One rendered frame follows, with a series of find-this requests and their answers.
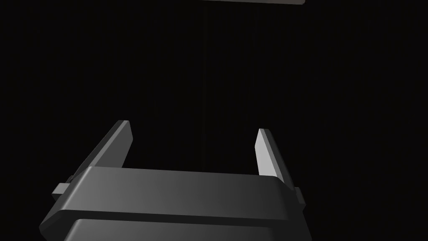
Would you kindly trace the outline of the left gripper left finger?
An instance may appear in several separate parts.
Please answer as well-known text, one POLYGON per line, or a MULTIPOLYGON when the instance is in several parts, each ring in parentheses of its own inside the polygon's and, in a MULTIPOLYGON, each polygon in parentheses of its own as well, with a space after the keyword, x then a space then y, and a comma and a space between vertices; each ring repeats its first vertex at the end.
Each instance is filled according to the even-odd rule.
POLYGON ((130 122, 128 120, 117 121, 82 162, 74 175, 69 177, 68 182, 71 183, 88 167, 122 167, 132 141, 130 122))

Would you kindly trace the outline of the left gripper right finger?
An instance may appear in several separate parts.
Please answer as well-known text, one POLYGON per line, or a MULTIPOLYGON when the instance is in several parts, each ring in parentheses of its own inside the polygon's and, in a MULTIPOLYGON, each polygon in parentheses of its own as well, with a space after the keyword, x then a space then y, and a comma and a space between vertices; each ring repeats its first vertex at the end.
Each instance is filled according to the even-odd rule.
POLYGON ((292 178, 270 130, 260 128, 255 141, 258 174, 279 178, 289 189, 295 189, 292 178))

